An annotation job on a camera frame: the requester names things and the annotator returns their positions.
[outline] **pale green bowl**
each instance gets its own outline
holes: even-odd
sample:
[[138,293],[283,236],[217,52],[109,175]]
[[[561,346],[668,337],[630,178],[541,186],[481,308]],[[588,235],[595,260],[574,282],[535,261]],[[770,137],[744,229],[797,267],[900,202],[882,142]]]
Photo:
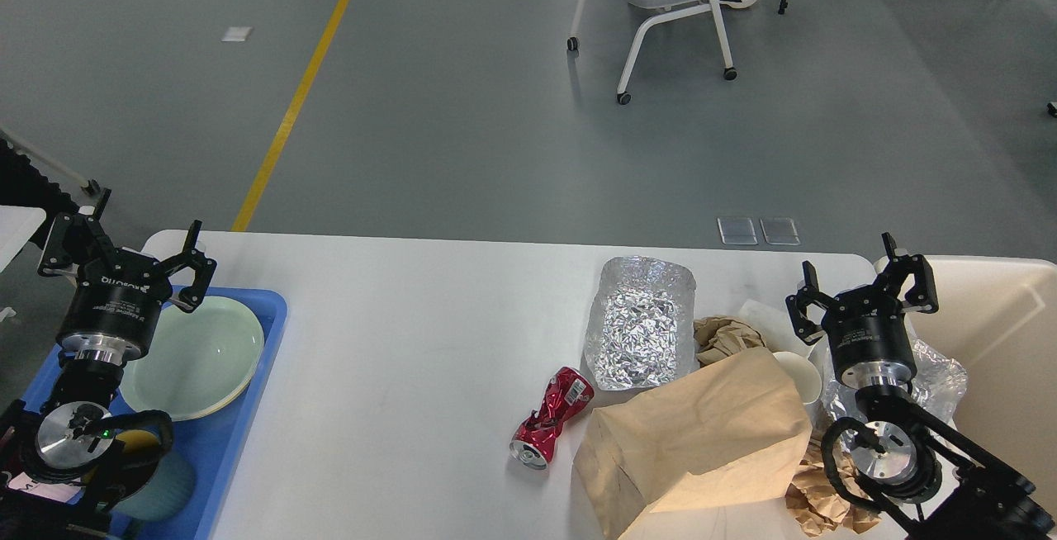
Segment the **pale green bowl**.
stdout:
[[263,350],[257,315],[238,300],[206,297],[191,314],[166,308],[150,352],[125,367],[122,397],[136,412],[201,418],[238,397]]

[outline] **yellow floor line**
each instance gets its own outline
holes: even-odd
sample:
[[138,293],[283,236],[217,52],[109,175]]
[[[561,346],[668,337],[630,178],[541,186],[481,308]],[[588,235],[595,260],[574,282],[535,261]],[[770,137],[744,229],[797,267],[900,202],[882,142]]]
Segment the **yellow floor line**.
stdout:
[[246,198],[242,201],[242,208],[239,209],[239,216],[236,217],[235,224],[231,225],[233,231],[245,232],[246,228],[249,227],[249,220],[253,220],[254,212],[257,211],[257,204],[260,203],[261,194],[264,194],[268,179],[272,179],[272,171],[275,170],[275,165],[279,162],[282,149],[286,146],[290,131],[294,130],[294,123],[297,122],[297,116],[301,113],[301,107],[304,104],[305,97],[309,96],[313,81],[316,80],[316,74],[323,62],[323,58],[327,57],[327,50],[330,48],[331,40],[334,39],[334,32],[337,32],[337,27],[341,23],[341,17],[345,16],[347,6],[349,6],[349,0],[338,0],[336,5],[334,5],[334,11],[327,22],[327,29],[323,30],[323,35],[319,37],[319,42],[316,43],[316,51],[313,52],[309,67],[307,67],[303,76],[301,76],[301,83],[297,86],[297,92],[294,93],[293,100],[290,100],[290,107],[286,108],[286,114],[282,117],[282,123],[280,123],[279,130],[275,133],[275,138],[272,138],[272,146],[270,146],[267,153],[264,155],[264,162],[261,163],[261,168],[258,168],[257,176],[254,178],[254,183],[249,186],[249,191],[246,192]]

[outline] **beige bin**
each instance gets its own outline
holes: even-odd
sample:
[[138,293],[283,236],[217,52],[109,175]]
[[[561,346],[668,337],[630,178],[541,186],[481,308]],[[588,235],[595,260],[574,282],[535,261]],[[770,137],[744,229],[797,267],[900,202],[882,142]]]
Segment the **beige bin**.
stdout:
[[[1057,266],[1041,260],[926,255],[940,311],[910,314],[922,340],[958,359],[969,387],[959,430],[1035,483],[1057,514]],[[884,266],[885,260],[878,262]]]

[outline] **crushed soda can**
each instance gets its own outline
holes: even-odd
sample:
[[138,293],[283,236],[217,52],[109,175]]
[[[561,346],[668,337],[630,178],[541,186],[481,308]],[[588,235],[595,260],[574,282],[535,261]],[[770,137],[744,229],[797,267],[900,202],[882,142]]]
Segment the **crushed soda can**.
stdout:
[[511,455],[534,470],[544,470],[554,458],[554,443],[562,425],[583,410],[594,388],[574,368],[562,367],[551,377],[543,404],[533,410],[511,441]]

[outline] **robotic arm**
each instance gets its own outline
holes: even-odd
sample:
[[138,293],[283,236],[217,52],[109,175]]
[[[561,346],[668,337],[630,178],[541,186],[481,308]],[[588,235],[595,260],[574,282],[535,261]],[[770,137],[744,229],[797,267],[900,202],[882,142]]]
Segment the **robotic arm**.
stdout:
[[[856,405],[868,418],[839,418],[826,432],[827,478],[848,502],[888,514],[908,539],[1046,538],[1054,521],[1028,498],[1034,484],[912,401],[916,365],[904,315],[935,313],[940,305],[928,261],[898,249],[888,232],[882,238],[888,265],[872,284],[831,297],[819,291],[814,266],[804,262],[803,285],[785,299],[800,339],[814,345],[823,334],[829,338],[833,371],[842,385],[856,390]],[[913,285],[900,300],[910,277]],[[808,317],[811,305],[824,312],[820,325]],[[869,498],[852,494],[837,472],[833,449],[846,433],[853,434],[855,482]],[[934,497],[942,482],[938,454],[951,462],[959,486],[925,517],[921,503]],[[917,519],[897,503],[915,505]]]
[[[162,305],[191,313],[205,298],[217,262],[196,249],[200,221],[183,249],[164,261],[114,247],[99,225],[106,192],[92,216],[58,213],[37,272],[64,276],[76,292],[56,336],[62,368],[39,414],[14,402],[0,415],[0,466],[16,460],[32,480],[84,486],[74,505],[0,485],[0,539],[105,537],[110,509],[124,496],[122,470],[150,465],[172,447],[172,421],[149,410],[112,415],[125,364],[150,351]],[[169,278],[184,268],[193,283],[173,295]],[[153,427],[161,445],[125,454],[116,431]],[[85,482],[93,472],[90,482]]]

